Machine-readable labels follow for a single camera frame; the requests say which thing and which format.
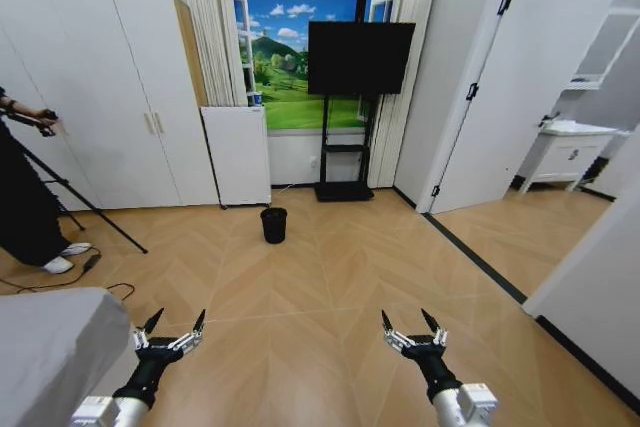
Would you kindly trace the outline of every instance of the sink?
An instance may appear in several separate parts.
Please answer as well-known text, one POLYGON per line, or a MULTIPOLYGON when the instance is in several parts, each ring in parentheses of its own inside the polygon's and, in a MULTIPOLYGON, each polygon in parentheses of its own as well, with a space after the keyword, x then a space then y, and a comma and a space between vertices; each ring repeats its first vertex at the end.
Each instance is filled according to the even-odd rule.
POLYGON ((612 135, 618 129, 598 125, 579 124, 575 120, 554 120, 541 130, 550 135, 612 135))

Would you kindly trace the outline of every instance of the black trash can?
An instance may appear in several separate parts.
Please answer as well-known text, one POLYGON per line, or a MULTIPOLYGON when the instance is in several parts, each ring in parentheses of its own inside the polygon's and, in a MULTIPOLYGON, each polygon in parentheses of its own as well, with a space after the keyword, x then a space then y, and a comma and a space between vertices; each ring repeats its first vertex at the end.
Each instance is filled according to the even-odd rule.
POLYGON ((270 244, 279 244, 284 240, 287 230, 287 211, 280 207, 270 207, 260 212, 264 240, 270 244))

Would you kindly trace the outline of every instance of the green hill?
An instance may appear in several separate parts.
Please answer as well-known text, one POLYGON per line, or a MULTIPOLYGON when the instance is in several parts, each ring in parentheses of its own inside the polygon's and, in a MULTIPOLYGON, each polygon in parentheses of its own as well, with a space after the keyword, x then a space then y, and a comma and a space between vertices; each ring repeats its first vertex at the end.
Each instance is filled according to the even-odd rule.
POLYGON ((284 57, 287 54, 291 54, 296 60, 300 60, 300 53, 293 50, 291 47, 285 44, 281 44, 269 37, 260 37, 251 42, 251 48, 253 49, 253 55, 258 52, 262 52, 267 59, 270 59, 273 54, 279 54, 284 57))

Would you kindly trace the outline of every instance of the herringbone floor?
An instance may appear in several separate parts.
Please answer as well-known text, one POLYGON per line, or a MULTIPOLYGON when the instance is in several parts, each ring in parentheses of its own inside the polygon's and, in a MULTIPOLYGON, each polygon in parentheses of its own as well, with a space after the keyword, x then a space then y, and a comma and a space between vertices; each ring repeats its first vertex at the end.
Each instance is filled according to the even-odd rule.
POLYGON ((531 295, 611 205, 585 192, 537 185, 524 195, 435 217, 526 295, 531 295))
MULTIPOLYGON (((394 192, 319 204, 291 189, 274 205, 289 212, 280 245, 262 239, 260 208, 112 212, 148 255, 91 214, 81 235, 64 222, 104 253, 84 285, 136 285, 135 323, 164 306, 157 332, 181 334, 208 309, 202 345, 167 369, 146 425, 435 426, 419 370, 382 339, 381 308, 421 333, 419 307, 450 329, 450 368, 500 399, 495 425, 640 425, 394 192)), ((4 277, 52 280, 2 260, 4 277)))

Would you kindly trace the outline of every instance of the white sneaker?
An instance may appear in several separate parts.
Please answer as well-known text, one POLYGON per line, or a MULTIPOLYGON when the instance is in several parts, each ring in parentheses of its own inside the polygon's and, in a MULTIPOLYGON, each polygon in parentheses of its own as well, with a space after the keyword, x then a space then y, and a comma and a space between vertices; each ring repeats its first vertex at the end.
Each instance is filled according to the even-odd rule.
POLYGON ((77 244, 71 244, 69 247, 60 252, 60 255, 78 255, 86 252, 91 248, 91 244, 89 242, 78 242, 77 244))
POLYGON ((72 267, 73 267, 73 264, 69 262, 67 259, 63 259, 62 257, 56 257, 55 259, 47 262, 47 264, 42 268, 47 272, 49 272, 50 274, 62 274, 63 272, 66 272, 72 267))

